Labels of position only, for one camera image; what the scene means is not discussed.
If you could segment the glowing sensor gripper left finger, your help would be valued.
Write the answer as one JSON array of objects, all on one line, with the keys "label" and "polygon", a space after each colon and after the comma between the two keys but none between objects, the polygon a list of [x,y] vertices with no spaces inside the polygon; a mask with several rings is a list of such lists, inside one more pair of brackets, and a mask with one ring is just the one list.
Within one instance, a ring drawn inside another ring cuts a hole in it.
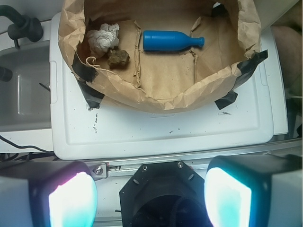
[{"label": "glowing sensor gripper left finger", "polygon": [[81,161],[9,161],[0,165],[2,227],[90,227],[98,192]]}]

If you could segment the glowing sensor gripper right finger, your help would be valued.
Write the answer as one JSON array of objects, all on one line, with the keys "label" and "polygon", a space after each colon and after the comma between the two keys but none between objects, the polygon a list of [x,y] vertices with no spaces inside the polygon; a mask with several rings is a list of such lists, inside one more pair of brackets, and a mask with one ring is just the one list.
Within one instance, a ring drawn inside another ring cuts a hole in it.
[{"label": "glowing sensor gripper right finger", "polygon": [[204,197],[215,227],[301,227],[303,158],[216,156],[205,175]]}]

